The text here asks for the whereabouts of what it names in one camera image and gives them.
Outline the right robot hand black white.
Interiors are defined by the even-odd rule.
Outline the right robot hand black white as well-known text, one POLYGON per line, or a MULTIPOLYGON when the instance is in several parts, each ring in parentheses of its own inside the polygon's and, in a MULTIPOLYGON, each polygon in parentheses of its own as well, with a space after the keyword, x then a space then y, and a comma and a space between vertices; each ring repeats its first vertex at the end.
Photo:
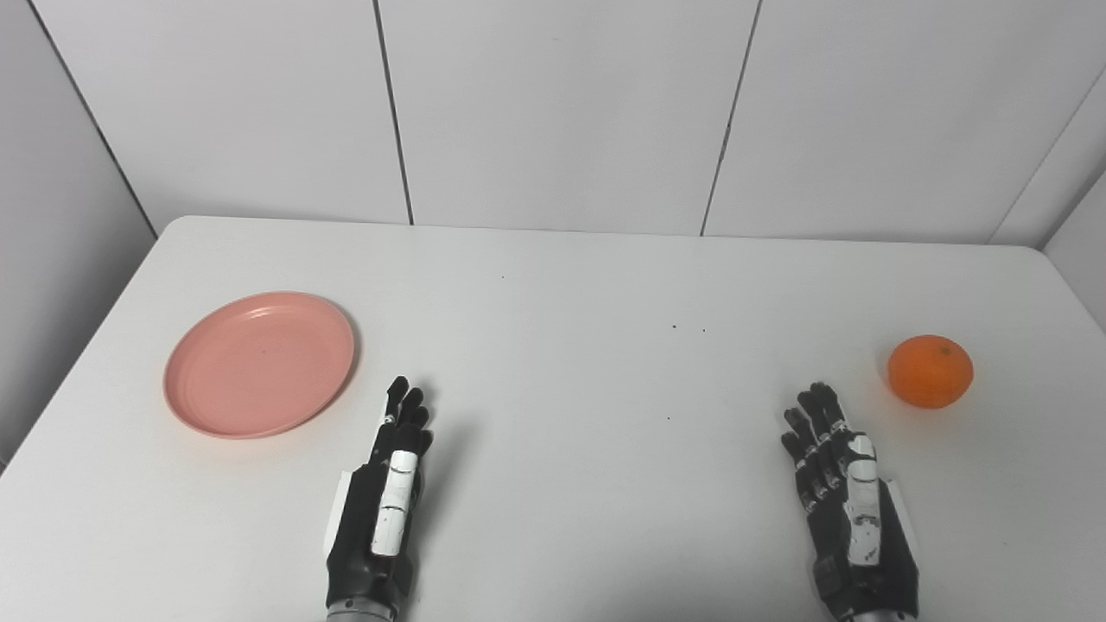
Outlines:
POLYGON ((870 437, 852 428, 822 382, 799 393, 785 422, 779 440, 793 463, 823 605, 835 621, 917 621, 918 566, 870 437))

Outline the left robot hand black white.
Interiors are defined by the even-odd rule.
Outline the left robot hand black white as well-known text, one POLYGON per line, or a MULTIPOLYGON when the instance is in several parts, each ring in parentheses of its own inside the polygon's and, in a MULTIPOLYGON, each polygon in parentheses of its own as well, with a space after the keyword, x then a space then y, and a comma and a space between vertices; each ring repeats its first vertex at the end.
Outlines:
POLYGON ((327 621, 396 621, 414 583, 408 551, 432 444, 425 393, 392 381, 371 457, 345 473, 327 552, 327 621))

